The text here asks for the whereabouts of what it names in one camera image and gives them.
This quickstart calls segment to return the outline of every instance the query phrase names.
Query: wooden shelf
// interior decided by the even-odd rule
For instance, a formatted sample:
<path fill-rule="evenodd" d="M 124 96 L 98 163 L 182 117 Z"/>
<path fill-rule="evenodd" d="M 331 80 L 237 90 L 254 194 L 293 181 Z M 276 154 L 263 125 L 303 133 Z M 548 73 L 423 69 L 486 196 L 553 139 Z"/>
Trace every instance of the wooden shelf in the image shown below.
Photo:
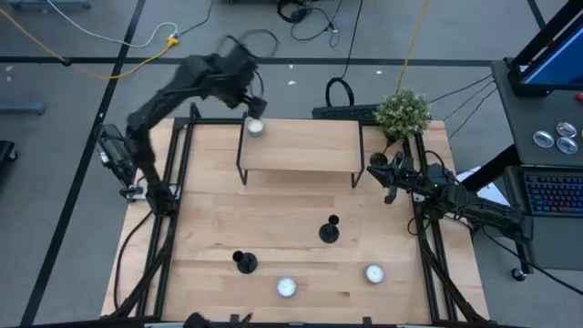
<path fill-rule="evenodd" d="M 248 170 L 262 169 L 352 173 L 353 188 L 358 183 L 364 170 L 359 122 L 265 118 L 263 123 L 263 135 L 253 138 L 246 118 L 241 122 L 237 168 L 243 185 Z"/>

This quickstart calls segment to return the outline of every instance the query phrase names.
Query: black keyboard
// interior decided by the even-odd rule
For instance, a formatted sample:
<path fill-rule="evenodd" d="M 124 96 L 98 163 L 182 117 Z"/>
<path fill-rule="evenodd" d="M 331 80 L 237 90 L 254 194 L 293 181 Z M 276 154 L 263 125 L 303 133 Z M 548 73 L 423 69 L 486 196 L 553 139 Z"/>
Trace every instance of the black keyboard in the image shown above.
<path fill-rule="evenodd" d="M 363 123 L 374 123 L 374 111 L 378 105 L 336 106 L 329 108 L 314 108 L 312 118 L 359 120 Z"/>
<path fill-rule="evenodd" d="M 583 171 L 525 171 L 530 214 L 583 218 Z"/>

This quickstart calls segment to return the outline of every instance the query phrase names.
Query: potted plant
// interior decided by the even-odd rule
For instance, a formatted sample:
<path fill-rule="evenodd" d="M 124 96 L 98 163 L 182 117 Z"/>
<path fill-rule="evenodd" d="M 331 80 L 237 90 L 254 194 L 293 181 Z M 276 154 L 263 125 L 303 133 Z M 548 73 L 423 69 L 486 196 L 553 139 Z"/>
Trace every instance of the potted plant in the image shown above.
<path fill-rule="evenodd" d="M 386 137 L 387 147 L 425 131 L 429 126 L 429 108 L 425 96 L 416 95 L 412 90 L 403 89 L 396 95 L 385 97 L 374 116 Z"/>

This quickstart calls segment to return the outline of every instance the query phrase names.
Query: black cable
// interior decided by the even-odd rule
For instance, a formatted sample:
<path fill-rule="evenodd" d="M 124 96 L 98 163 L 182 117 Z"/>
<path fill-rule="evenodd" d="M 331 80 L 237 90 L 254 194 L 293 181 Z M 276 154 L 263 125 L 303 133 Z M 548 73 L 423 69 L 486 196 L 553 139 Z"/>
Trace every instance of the black cable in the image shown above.
<path fill-rule="evenodd" d="M 151 215 L 152 215 L 152 211 L 150 211 L 144 217 L 144 219 L 142 219 L 136 225 L 136 227 L 134 227 L 134 229 L 132 229 L 132 231 L 129 232 L 128 236 L 126 237 L 126 239 L 124 240 L 124 242 L 121 244 L 121 248 L 119 249 L 118 263 L 116 264 L 116 275 L 115 275 L 114 282 L 113 282 L 113 305 L 116 307 L 116 310 L 119 309 L 119 303 L 118 303 L 118 288 L 119 287 L 118 287 L 118 285 L 119 285 L 119 273 L 121 271 L 121 258 L 124 255 L 124 250 L 128 246 L 129 239 L 134 235 L 134 233 L 136 233 L 136 231 L 139 230 L 139 228 L 141 228 L 144 225 L 144 223 L 146 223 L 146 221 L 148 220 L 148 218 Z"/>
<path fill-rule="evenodd" d="M 465 189 L 465 186 L 462 184 L 462 182 L 460 182 L 454 176 L 453 173 L 450 172 L 450 174 L 447 174 L 447 172 L 445 172 L 445 163 L 444 163 L 444 160 L 441 158 L 441 156 L 439 156 L 439 154 L 437 154 L 436 152 L 434 152 L 432 150 L 426 150 L 425 154 L 434 155 L 439 160 L 439 164 L 441 165 L 442 175 L 447 179 L 448 182 L 451 179 L 452 184 L 455 185 L 457 183 L 457 186 L 464 191 L 464 198 L 465 198 L 464 205 L 460 206 L 460 208 L 454 213 L 454 217 L 452 218 L 453 220 L 461 220 L 465 216 L 465 208 L 467 207 L 468 202 L 469 202 L 468 193 L 467 193 L 467 190 Z"/>
<path fill-rule="evenodd" d="M 277 50 L 280 48 L 280 39 L 277 38 L 277 36 L 275 36 L 273 34 L 272 31 L 265 29 L 265 28 L 256 28 L 256 29 L 251 29 L 246 31 L 245 33 L 243 33 L 242 35 L 239 36 L 239 41 L 242 43 L 243 41 L 245 41 L 245 39 L 247 39 L 249 36 L 256 36 L 256 35 L 260 35 L 260 34 L 266 34 L 268 36 L 271 36 L 271 38 L 273 38 L 273 41 L 275 41 L 275 46 L 273 47 L 273 50 L 270 52 L 269 55 L 267 55 L 267 57 L 273 57 L 275 56 L 275 54 L 277 53 Z"/>
<path fill-rule="evenodd" d="M 490 91 L 489 94 L 485 95 L 482 100 L 480 100 L 480 103 L 477 104 L 476 109 L 474 109 L 470 115 L 465 119 L 464 123 L 462 123 L 462 125 L 459 126 L 459 128 L 457 128 L 456 131 L 454 131 L 454 133 L 452 133 L 451 136 L 447 137 L 447 139 L 451 139 L 454 137 L 455 133 L 457 133 L 457 131 L 459 131 L 460 129 L 462 129 L 465 125 L 465 123 L 467 123 L 467 121 L 477 112 L 477 110 L 480 108 L 480 106 L 482 106 L 482 103 L 484 103 L 484 100 L 486 100 L 488 97 L 490 97 L 496 90 L 498 90 L 498 88 L 495 88 L 494 90 Z"/>
<path fill-rule="evenodd" d="M 444 94 L 444 95 L 442 95 L 442 96 L 440 96 L 440 97 L 437 97 L 437 98 L 435 98 L 435 99 L 433 99 L 433 100 L 429 101 L 429 103 L 430 103 L 430 104 L 431 104 L 431 103 L 434 103 L 434 102 L 436 102 L 437 100 L 441 100 L 441 99 L 443 99 L 443 98 L 445 98 L 445 97 L 451 96 L 451 95 L 453 95 L 453 94 L 456 94 L 456 93 L 458 93 L 458 92 L 461 92 L 461 91 L 464 91 L 464 90 L 466 90 L 467 88 L 473 87 L 473 86 L 475 86 L 476 84 L 478 84 L 478 83 L 480 83 L 480 82 L 482 82 L 482 81 L 484 81 L 484 80 L 487 80 L 489 77 L 492 77 L 492 74 L 490 74 L 490 75 L 489 75 L 489 76 L 487 76 L 487 77 L 480 78 L 480 79 L 479 79 L 479 80 L 477 80 L 476 82 L 474 82 L 474 83 L 472 83 L 472 84 L 470 84 L 470 85 L 467 85 L 467 86 L 465 86 L 465 87 L 459 88 L 459 89 L 457 89 L 456 91 L 452 91 L 452 92 L 446 93 L 446 94 Z"/>
<path fill-rule="evenodd" d="M 222 48 L 222 45 L 224 44 L 224 42 L 226 40 L 231 40 L 233 41 L 237 46 L 244 46 L 247 49 L 247 52 L 249 54 L 249 56 L 257 59 L 259 58 L 258 56 L 255 56 L 248 48 L 247 46 L 245 46 L 245 44 L 243 44 L 243 41 L 245 39 L 247 39 L 249 36 L 255 36 L 258 34 L 266 34 L 268 36 L 271 36 L 273 38 L 273 40 L 275 41 L 275 47 L 273 48 L 273 50 L 271 51 L 269 56 L 275 56 L 275 53 L 277 52 L 277 50 L 280 47 L 280 39 L 277 38 L 277 36 L 275 36 L 273 34 L 272 31 L 268 30 L 268 29 L 264 29 L 264 28 L 259 28 L 259 29 L 252 29 L 252 30 L 248 30 L 245 33 L 243 33 L 239 38 L 236 38 L 235 36 L 224 36 L 219 40 L 219 43 L 217 44 L 217 50 L 215 51 L 216 53 L 219 53 L 220 49 Z"/>
<path fill-rule="evenodd" d="M 205 18 L 203 21 L 201 21 L 200 23 L 197 23 L 197 24 L 195 24 L 195 25 L 193 25 L 193 26 L 191 26 L 191 27 L 189 27 L 189 28 L 185 29 L 185 30 L 184 30 L 184 31 L 182 31 L 182 32 L 179 32 L 179 35 L 186 34 L 186 33 L 188 33 L 190 30 L 192 30 L 192 29 L 195 29 L 195 28 L 197 28 L 197 27 L 199 27 L 199 26 L 202 26 L 202 25 L 204 25 L 205 23 L 207 23 L 207 22 L 209 21 L 209 18 L 210 18 L 210 11 L 212 10 L 212 5 L 214 4 L 214 2 L 215 2 L 215 0 L 210 0 L 210 5 L 209 5 L 209 12 L 207 12 L 207 17 L 206 17 L 206 18 Z"/>
<path fill-rule="evenodd" d="M 458 110 L 462 109 L 465 104 L 467 104 L 468 102 L 470 102 L 472 99 L 474 99 L 475 96 L 477 96 L 477 94 L 479 94 L 480 92 L 484 91 L 489 85 L 491 85 L 492 83 L 494 83 L 494 80 L 488 82 L 488 84 L 486 84 L 484 87 L 482 87 L 481 89 L 479 89 L 477 92 L 475 92 L 474 95 L 472 95 L 472 97 L 468 98 L 466 101 L 464 101 L 464 103 L 462 105 L 460 105 L 458 108 L 456 108 L 453 112 L 449 113 L 448 116 L 446 116 L 445 118 L 443 118 L 442 120 L 445 121 L 448 118 L 452 117 Z"/>
<path fill-rule="evenodd" d="M 413 232 L 411 231 L 411 222 L 413 222 L 414 220 L 415 220 L 415 217 L 412 217 L 412 218 L 409 220 L 409 223 L 407 223 L 407 231 L 408 231 L 408 232 L 409 232 L 409 233 L 410 233 L 412 236 L 416 236 L 416 235 L 417 235 L 417 233 L 413 233 Z M 426 230 L 427 230 L 427 228 L 429 228 L 429 224 L 430 224 L 430 223 L 431 223 L 431 222 L 428 220 L 428 221 L 427 221 L 427 224 L 426 224 L 426 225 L 423 227 L 423 230 L 424 230 L 424 231 L 426 231 Z"/>
<path fill-rule="evenodd" d="M 254 70 L 253 73 L 259 79 L 259 84 L 260 84 L 260 88 L 261 88 L 260 97 L 263 97 L 263 92 L 265 91 L 265 86 L 263 85 L 263 78 L 261 77 L 261 75 L 259 74 L 259 71 L 257 71 L 257 69 Z M 253 84 L 252 83 L 249 84 L 249 91 L 250 91 L 250 93 L 251 93 L 252 96 L 255 96 L 255 95 L 253 95 Z"/>
<path fill-rule="evenodd" d="M 332 104 L 330 102 L 330 89 L 332 85 L 336 82 L 343 85 L 346 94 L 348 95 L 348 99 L 350 101 L 350 106 L 354 106 L 354 93 L 353 89 L 350 87 L 346 81 L 344 81 L 344 77 L 346 76 L 346 71 L 348 71 L 348 66 L 350 65 L 350 57 L 353 53 L 353 46 L 354 46 L 354 38 L 356 37 L 356 28 L 358 27 L 358 21 L 361 16 L 361 11 L 363 10 L 363 0 L 361 0 L 360 5 L 358 6 L 358 13 L 356 14 L 356 21 L 354 22 L 354 30 L 353 30 L 353 39 L 350 43 L 350 49 L 348 50 L 348 57 L 346 57 L 346 66 L 344 67 L 344 72 L 341 77 L 333 77 L 328 81 L 326 85 L 326 92 L 325 92 L 325 99 L 326 99 L 326 106 L 331 107 Z"/>
<path fill-rule="evenodd" d="M 346 71 L 348 70 L 348 65 L 350 64 L 350 57 L 353 54 L 354 38 L 356 37 L 356 27 L 358 27 L 358 20 L 361 17 L 362 10 L 363 10 L 363 0 L 361 0 L 361 3 L 358 6 L 358 13 L 356 14 L 356 22 L 354 22 L 353 39 L 350 42 L 350 49 L 348 50 L 348 57 L 346 58 L 346 67 L 344 68 L 344 73 L 340 78 L 344 78 L 346 76 Z"/>
<path fill-rule="evenodd" d="M 321 36 L 321 35 L 322 35 L 324 32 L 326 32 L 326 31 L 328 31 L 329 29 L 331 29 L 331 30 L 332 30 L 332 34 L 330 35 L 330 39 L 328 40 L 328 45 L 329 45 L 330 47 L 336 47 L 336 46 L 338 46 L 338 44 L 340 43 L 340 32 L 339 32 L 339 31 L 338 31 L 338 30 L 335 28 L 335 26 L 334 26 L 334 18 L 336 18 L 336 15 L 338 15 L 338 11 L 340 10 L 340 6 L 342 5 L 343 1 L 344 1 L 344 0 L 340 0 L 340 1 L 339 1 L 339 3 L 338 3 L 338 6 L 336 6 L 336 11 L 334 11 L 334 15 L 332 15 L 332 18 L 330 18 L 330 17 L 328 16 L 328 14 L 326 14 L 326 12 L 325 12 L 325 11 L 321 10 L 321 8 L 316 8 L 316 7 L 313 7 L 313 6 L 312 6 L 312 4 L 311 4 L 311 6 L 310 6 L 310 11 L 312 11 L 312 10 L 315 10 L 315 11 L 317 11 L 317 12 L 320 12 L 320 13 L 322 13 L 322 14 L 324 15 L 324 17 L 326 18 L 326 21 L 328 22 L 328 24 L 326 25 L 326 27 L 325 27 L 325 28 L 323 28 L 322 30 L 320 30 L 320 32 L 316 33 L 316 34 L 315 34 L 315 35 L 313 35 L 313 36 L 308 36 L 308 37 L 297 37 L 297 36 L 296 36 L 296 35 L 293 33 L 293 30 L 294 30 L 294 28 L 295 28 L 295 27 L 296 27 L 296 26 L 297 26 L 297 25 L 298 25 L 300 22 L 294 23 L 294 24 L 293 24 L 293 26 L 291 26 L 291 29 L 290 29 L 290 35 L 291 35 L 291 37 L 292 37 L 294 40 L 296 40 L 296 41 L 312 41 L 312 40 L 313 40 L 313 39 L 315 39 L 316 37 L 318 37 L 318 36 Z M 332 43 L 332 41 L 333 41 L 333 39 L 334 39 L 334 35 L 338 35 L 338 38 L 337 38 L 337 41 L 336 41 L 336 43 L 334 43 L 334 44 L 333 44 L 333 43 Z"/>
<path fill-rule="evenodd" d="M 490 236 L 487 232 L 486 229 L 482 229 L 482 231 L 484 232 L 484 234 L 487 236 L 487 238 L 491 241 L 493 241 L 496 245 L 502 247 L 504 250 L 506 250 L 507 252 L 509 252 L 510 254 L 516 256 L 519 260 L 521 260 L 522 262 L 530 265 L 531 267 L 537 269 L 538 271 L 540 271 L 542 274 L 546 275 L 548 278 L 550 278 L 552 281 L 557 282 L 561 285 L 563 285 L 563 287 L 566 287 L 567 289 L 570 289 L 573 292 L 576 292 L 577 294 L 583 296 L 583 291 L 581 291 L 579 288 L 576 288 L 566 282 L 563 282 L 562 280 L 560 280 L 559 278 L 555 277 L 554 275 L 548 273 L 547 271 L 541 269 L 540 267 L 538 267 L 537 265 L 533 264 L 530 261 L 527 261 L 525 259 L 520 258 L 520 256 L 515 253 L 514 251 L 510 250 L 508 247 L 504 246 L 502 243 L 500 243 L 500 241 L 495 240 L 494 238 L 492 238 L 492 236 Z"/>

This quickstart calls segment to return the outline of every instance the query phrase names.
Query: caster wheel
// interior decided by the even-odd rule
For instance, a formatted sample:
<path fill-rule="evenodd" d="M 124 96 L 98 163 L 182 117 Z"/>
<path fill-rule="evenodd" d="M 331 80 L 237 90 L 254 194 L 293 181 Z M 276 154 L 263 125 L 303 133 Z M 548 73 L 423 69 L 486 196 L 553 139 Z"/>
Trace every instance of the caster wheel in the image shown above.
<path fill-rule="evenodd" d="M 13 150 L 12 153 L 10 154 L 10 156 L 8 156 L 8 160 L 14 162 L 18 159 L 18 153 Z"/>
<path fill-rule="evenodd" d="M 523 282 L 527 276 L 520 270 L 520 268 L 512 269 L 512 278 L 517 282 Z"/>

